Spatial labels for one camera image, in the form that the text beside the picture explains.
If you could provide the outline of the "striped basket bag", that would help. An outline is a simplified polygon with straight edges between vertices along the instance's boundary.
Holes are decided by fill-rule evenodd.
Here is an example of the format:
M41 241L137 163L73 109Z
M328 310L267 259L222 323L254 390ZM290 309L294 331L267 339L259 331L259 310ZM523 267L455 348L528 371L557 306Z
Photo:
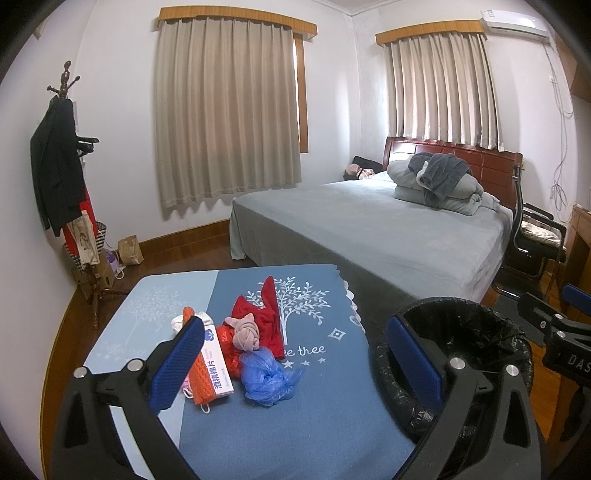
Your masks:
M102 222L98 222L97 223L97 228L98 228L98 234L95 237L95 239L96 239L96 246L97 246L98 254L101 254L102 251L103 251L103 249L104 249L105 236L106 236L107 227ZM68 246L65 246L65 249L66 249L68 255L70 256L71 260L73 261L75 267L80 272L83 272L84 269L85 269L85 266L81 263L79 256L77 254L74 254L70 250L70 248Z

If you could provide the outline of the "wooden desk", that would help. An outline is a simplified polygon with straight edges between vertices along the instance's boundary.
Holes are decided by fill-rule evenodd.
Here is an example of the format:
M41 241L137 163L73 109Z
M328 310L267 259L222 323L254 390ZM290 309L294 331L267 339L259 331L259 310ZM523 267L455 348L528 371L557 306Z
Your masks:
M558 263L554 272L554 283L559 292L559 300L563 311L567 308L562 298L562 289L567 284L590 292L590 248L591 248L591 216L590 211L575 205L566 235L566 261Z

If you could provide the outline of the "right wooden curtain pelmet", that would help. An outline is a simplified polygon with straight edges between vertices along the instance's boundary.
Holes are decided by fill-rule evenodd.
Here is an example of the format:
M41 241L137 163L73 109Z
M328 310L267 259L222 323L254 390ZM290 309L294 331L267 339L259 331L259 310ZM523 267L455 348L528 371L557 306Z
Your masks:
M383 46L404 38L451 32L462 34L483 34L485 30L479 20L437 21L410 25L377 33L376 43Z

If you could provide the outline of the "red cloth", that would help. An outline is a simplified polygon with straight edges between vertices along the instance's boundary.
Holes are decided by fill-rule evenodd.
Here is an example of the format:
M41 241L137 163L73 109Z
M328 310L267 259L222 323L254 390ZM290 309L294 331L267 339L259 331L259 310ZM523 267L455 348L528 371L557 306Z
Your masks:
M259 307L240 295L232 307L231 318L242 320L252 314L253 321L259 328L259 345L273 353L274 358L283 360L283 335L280 332L280 309L277 306L274 279L268 276L260 289L263 306Z

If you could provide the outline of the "red plastic bag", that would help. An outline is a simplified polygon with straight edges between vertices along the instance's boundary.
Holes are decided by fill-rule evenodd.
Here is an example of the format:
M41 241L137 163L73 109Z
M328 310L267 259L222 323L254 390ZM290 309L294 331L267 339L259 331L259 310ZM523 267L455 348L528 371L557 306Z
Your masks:
M235 329L223 323L216 328L216 332L228 374L231 378L239 379L242 375L242 362L240 361L242 350L233 344Z

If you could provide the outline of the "folded grey quilt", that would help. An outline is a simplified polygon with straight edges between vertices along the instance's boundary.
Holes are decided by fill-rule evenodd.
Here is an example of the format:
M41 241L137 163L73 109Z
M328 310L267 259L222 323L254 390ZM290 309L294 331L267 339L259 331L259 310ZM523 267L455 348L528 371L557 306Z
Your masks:
M394 182L394 197L436 210L473 216L480 208L501 211L501 202L486 192L457 158L439 161L423 158L392 161L387 168Z

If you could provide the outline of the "white blue swab box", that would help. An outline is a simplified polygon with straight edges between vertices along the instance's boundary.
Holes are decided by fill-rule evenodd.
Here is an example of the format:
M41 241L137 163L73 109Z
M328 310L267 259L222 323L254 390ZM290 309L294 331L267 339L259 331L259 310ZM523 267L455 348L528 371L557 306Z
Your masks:
M197 317L204 324L204 344L200 352L204 353L205 363L216 394L215 399L227 397L233 393L233 385L222 356L215 325L204 311L198 312Z

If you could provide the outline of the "dark grey towel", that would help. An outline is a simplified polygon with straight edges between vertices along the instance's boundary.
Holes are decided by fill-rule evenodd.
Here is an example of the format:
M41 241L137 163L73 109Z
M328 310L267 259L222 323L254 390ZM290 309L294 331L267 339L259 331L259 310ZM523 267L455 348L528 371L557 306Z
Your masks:
M429 152L413 155L408 169L425 190L425 203L433 208L437 208L470 172L468 163L453 154Z

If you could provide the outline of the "beige curtain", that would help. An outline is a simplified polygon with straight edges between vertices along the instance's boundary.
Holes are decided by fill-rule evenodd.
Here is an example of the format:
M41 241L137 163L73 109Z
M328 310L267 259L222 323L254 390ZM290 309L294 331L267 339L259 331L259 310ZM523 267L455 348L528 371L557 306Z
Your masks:
M300 183L290 28L211 17L161 23L154 124L165 209Z
M412 36L385 51L394 136L504 150L484 34Z

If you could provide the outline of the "white tissue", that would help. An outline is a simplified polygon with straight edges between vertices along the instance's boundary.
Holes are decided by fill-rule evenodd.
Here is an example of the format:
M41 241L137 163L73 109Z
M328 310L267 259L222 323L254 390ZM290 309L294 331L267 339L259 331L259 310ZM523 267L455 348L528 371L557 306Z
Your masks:
M188 316L178 315L171 319L171 328L175 334L179 333L183 328L184 324L192 317L192 314Z

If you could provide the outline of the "wooden curtain pelmet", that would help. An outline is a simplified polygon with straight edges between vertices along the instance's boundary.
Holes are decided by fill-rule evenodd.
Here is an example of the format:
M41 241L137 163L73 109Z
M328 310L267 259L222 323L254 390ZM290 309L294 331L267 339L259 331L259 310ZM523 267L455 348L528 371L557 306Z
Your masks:
M294 33L303 36L305 39L311 39L318 35L318 26L314 23L273 12L233 6L184 5L161 7L157 20L177 21L201 18L224 18L279 25L290 28Z
M376 43L383 46L404 38L451 32L462 34L483 34L485 30L479 20L437 21L410 25L377 33Z

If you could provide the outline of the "orange foam net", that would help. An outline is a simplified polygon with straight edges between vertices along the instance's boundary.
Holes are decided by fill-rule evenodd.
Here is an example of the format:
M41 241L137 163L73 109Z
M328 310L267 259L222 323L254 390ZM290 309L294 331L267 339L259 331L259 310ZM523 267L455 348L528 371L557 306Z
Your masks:
M188 372L188 386L190 386L193 402L199 406L208 405L216 398L211 376L202 352L199 352Z

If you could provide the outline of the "brown paper bag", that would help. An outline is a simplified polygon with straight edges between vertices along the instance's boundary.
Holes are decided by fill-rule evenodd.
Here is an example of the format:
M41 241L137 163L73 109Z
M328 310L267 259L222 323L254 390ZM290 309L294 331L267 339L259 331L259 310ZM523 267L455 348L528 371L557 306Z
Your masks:
M144 258L136 235L124 237L118 241L117 251L125 266L140 265Z

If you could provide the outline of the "left wooden curtain pelmet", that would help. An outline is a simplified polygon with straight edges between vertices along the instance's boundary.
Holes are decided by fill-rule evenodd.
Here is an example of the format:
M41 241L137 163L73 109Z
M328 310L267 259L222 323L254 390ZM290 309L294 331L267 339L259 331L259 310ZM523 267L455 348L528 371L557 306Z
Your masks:
M224 18L279 25L290 28L294 33L303 36L305 39L311 39L318 35L318 26L314 23L273 12L233 6L184 5L161 7L157 20L177 21L201 18Z

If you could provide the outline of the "blue tree-print tablecloth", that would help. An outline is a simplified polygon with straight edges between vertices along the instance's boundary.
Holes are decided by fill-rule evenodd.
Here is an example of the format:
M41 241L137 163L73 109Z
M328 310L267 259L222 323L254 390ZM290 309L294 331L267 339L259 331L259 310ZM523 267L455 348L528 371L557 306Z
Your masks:
M159 415L202 479L390 479L414 450L382 399L353 293L334 265L152 275L86 358L93 373L146 358L204 321L216 398L182 385ZM226 353L209 354L215 346Z

